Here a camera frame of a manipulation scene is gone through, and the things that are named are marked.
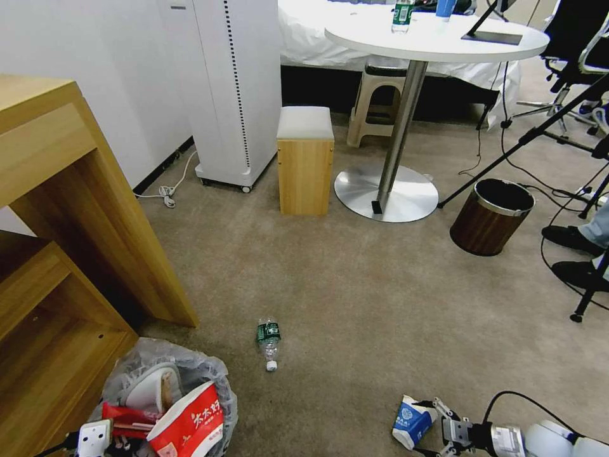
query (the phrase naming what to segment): milk carton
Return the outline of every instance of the milk carton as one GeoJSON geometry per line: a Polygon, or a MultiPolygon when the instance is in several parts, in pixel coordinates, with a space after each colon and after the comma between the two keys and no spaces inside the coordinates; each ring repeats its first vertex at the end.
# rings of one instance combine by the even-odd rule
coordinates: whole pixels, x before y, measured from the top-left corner
{"type": "Polygon", "coordinates": [[[393,424],[393,437],[411,451],[438,418],[435,408],[415,406],[417,400],[404,395],[393,424]]]}

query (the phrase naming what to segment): white cushion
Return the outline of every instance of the white cushion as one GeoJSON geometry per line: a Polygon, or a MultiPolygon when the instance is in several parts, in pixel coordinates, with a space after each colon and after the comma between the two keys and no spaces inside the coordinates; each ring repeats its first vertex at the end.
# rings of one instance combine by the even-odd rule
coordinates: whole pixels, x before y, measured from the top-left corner
{"type": "Polygon", "coordinates": [[[283,107],[279,115],[278,140],[333,140],[330,108],[283,107]]]}

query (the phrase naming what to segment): table base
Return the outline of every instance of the table base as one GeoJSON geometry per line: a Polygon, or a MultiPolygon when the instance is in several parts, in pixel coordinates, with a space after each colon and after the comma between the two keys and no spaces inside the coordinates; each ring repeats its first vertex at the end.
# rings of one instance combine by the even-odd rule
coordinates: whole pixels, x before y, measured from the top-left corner
{"type": "Polygon", "coordinates": [[[357,214],[382,222],[411,222],[430,215],[438,205],[438,191],[425,176],[399,166],[393,188],[381,200],[382,214],[375,214],[372,202],[379,193],[382,164],[352,166],[341,171],[334,181],[336,196],[357,214]]]}

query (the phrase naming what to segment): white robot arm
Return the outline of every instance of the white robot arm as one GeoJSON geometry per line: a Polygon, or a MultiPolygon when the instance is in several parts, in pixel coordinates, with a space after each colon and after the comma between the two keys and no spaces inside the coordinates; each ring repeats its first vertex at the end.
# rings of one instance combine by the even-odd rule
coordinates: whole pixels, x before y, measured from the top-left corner
{"type": "Polygon", "coordinates": [[[609,457],[609,445],[577,434],[551,421],[532,425],[525,434],[520,427],[496,425],[485,420],[473,423],[461,419],[439,398],[415,403],[434,407],[442,419],[441,451],[415,448],[425,457],[452,457],[486,451],[492,457],[609,457]]]}
{"type": "Polygon", "coordinates": [[[534,424],[525,434],[527,457],[609,457],[609,446],[588,437],[572,443],[571,431],[547,420],[534,424]]]}

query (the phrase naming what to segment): carpet floor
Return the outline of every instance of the carpet floor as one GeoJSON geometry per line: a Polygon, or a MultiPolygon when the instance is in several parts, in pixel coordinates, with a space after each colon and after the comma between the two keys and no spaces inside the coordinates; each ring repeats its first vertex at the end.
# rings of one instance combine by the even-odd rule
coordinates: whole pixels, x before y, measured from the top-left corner
{"type": "MultiPolygon", "coordinates": [[[[524,61],[520,97],[551,100],[545,76],[539,59],[524,61]]],[[[506,144],[542,120],[515,120],[506,144]]],[[[333,123],[334,175],[383,160],[388,138],[366,137],[354,149],[345,144],[346,116],[333,116],[333,123]]],[[[473,123],[415,122],[402,164],[433,176],[440,195],[449,195],[468,179],[457,172],[476,163],[473,123]]],[[[573,139],[595,144],[581,124],[567,124],[573,139]]],[[[482,131],[483,165],[501,153],[500,133],[482,131]]],[[[148,193],[176,182],[186,156],[148,193]]],[[[513,161],[569,190],[604,165],[548,138],[536,139],[513,161]]],[[[274,160],[247,195],[204,187],[192,168],[175,209],[158,199],[141,205],[201,324],[151,322],[141,333],[225,362],[239,397],[229,457],[405,456],[391,436],[403,394],[441,397],[461,416],[480,421],[503,389],[528,394],[583,434],[609,440],[609,312],[592,305],[583,324],[569,320],[579,296],[540,256],[540,230],[557,207],[539,192],[533,191],[537,204],[504,251],[482,258],[449,237],[467,192],[412,223],[358,216],[333,191],[325,217],[282,216],[274,160]],[[283,338],[276,373],[265,372],[254,341],[257,320],[267,315],[278,320],[283,338]]],[[[534,183],[508,164],[490,176],[534,183]]],[[[575,213],[558,222],[581,223],[575,213]]],[[[549,243],[545,251],[551,263],[586,258],[549,243]]],[[[596,297],[609,303],[606,294],[596,297]]],[[[505,398],[491,419],[526,427],[545,417],[521,399],[505,398]]],[[[441,448],[438,428],[424,446],[441,448]]]]}

